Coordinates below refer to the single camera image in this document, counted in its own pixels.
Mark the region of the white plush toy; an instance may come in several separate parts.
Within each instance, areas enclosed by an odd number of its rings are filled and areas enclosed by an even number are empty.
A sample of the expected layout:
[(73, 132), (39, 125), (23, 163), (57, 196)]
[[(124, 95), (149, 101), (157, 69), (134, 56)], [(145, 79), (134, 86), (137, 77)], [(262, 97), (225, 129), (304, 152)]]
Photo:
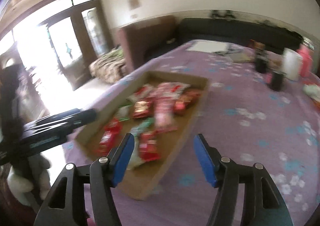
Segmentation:
[(7, 177), (12, 195), (23, 205), (39, 208), (50, 190), (50, 167), (42, 154), (16, 160)]

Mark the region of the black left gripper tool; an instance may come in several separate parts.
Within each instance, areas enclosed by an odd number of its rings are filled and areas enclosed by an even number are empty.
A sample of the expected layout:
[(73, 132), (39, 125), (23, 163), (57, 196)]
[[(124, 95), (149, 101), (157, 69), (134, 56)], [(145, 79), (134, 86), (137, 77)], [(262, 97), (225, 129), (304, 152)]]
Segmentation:
[(95, 109), (71, 109), (23, 124), (11, 121), (2, 129), (1, 165), (46, 151), (67, 141), (76, 129), (94, 122)]

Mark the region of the purple floral tablecloth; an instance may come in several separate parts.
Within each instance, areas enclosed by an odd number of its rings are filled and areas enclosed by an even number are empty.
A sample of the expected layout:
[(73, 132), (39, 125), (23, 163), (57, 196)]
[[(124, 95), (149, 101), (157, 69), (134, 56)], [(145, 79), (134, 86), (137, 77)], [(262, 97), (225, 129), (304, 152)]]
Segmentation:
[(120, 189), (113, 197), (123, 225), (205, 225), (216, 190), (205, 180), (193, 136), (239, 164), (265, 166), (282, 194), (293, 223), (304, 225), (319, 204), (319, 112), (300, 82), (282, 91), (265, 84), (251, 64), (189, 50), (191, 43), (144, 64), (92, 104), (102, 108), (149, 70), (202, 76), (209, 80), (204, 108), (183, 149), (145, 201)]

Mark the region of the white cloth bundle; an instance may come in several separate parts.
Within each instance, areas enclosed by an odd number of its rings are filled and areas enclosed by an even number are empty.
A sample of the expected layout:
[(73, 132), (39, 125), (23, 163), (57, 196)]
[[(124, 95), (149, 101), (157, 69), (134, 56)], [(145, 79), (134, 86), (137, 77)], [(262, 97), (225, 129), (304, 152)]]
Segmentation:
[(320, 87), (317, 84), (305, 84), (303, 91), (311, 99), (320, 101)]

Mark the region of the red snack packets pile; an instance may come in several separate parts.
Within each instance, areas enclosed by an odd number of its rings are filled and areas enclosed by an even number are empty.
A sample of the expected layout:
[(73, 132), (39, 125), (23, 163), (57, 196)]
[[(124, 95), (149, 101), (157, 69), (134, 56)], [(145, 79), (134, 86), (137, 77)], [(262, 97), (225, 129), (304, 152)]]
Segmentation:
[(157, 135), (177, 130), (176, 116), (197, 103), (202, 91), (182, 82), (162, 82), (154, 87), (144, 84), (119, 106), (112, 119), (104, 125), (104, 134), (95, 153), (107, 155), (121, 134), (126, 121), (139, 120), (130, 129), (135, 138), (135, 147), (128, 169), (139, 167), (146, 162), (160, 160)]

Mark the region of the black container with cork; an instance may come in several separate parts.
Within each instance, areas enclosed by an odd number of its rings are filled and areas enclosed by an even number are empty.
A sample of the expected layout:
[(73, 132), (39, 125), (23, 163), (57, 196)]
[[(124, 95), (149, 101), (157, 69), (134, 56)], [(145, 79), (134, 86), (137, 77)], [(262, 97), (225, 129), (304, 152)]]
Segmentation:
[(268, 69), (267, 52), (264, 50), (256, 49), (254, 57), (254, 67), (258, 73), (265, 74)]

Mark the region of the patterned cushion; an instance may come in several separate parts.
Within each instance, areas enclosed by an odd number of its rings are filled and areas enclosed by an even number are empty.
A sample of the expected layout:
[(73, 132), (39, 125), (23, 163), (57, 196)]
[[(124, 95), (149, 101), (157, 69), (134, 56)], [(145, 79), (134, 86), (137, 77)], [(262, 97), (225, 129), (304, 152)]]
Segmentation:
[(107, 84), (115, 84), (125, 77), (127, 70), (122, 47), (115, 47), (91, 63), (89, 72)]

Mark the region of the white plastic jar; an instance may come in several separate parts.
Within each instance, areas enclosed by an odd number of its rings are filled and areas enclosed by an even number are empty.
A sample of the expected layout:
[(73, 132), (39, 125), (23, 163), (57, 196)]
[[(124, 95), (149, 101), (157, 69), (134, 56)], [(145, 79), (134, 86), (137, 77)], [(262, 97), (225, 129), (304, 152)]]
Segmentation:
[(299, 53), (289, 48), (284, 49), (282, 72), (287, 79), (291, 81), (297, 81), (299, 79), (302, 61), (303, 58)]

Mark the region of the pink sleeved thermos bottle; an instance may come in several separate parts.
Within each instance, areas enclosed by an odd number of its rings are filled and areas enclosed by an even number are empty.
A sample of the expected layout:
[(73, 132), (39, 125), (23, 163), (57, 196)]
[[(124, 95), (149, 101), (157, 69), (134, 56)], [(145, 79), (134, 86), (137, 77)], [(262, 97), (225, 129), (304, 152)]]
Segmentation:
[(314, 47), (313, 44), (304, 40), (301, 44), (299, 49), (297, 50), (298, 54), (302, 57), (302, 67), (300, 69), (300, 75), (303, 78), (307, 78), (311, 73), (311, 68), (313, 65), (313, 52)]

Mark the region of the white paper sheet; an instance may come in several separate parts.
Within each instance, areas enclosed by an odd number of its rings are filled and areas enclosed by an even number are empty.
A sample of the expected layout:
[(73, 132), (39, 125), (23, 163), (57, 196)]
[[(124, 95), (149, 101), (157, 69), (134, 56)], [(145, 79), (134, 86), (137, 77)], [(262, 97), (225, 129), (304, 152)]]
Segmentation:
[(226, 52), (228, 51), (230, 44), (220, 41), (211, 41), (211, 40), (199, 40), (193, 43), (187, 51), (195, 52), (205, 52), (205, 53), (216, 53), (216, 52)]

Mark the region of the black sofa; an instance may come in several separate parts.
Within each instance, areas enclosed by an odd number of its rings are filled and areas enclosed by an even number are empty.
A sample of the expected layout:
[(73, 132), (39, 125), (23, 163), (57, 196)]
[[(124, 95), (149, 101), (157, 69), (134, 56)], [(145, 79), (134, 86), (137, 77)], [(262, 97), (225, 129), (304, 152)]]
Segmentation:
[(273, 27), (245, 21), (185, 18), (176, 29), (176, 40), (180, 44), (195, 39), (213, 40), (249, 47), (254, 41), (265, 45), (265, 49), (282, 54), (285, 48), (297, 50), (303, 37), (286, 28)]

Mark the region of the small wall frame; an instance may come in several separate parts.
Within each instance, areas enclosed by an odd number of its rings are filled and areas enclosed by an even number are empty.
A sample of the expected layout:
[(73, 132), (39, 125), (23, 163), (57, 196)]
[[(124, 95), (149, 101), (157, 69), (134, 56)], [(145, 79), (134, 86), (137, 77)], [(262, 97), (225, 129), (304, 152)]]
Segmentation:
[(140, 7), (139, 0), (127, 0), (127, 2), (128, 2), (128, 7), (129, 7), (130, 11), (135, 10)]

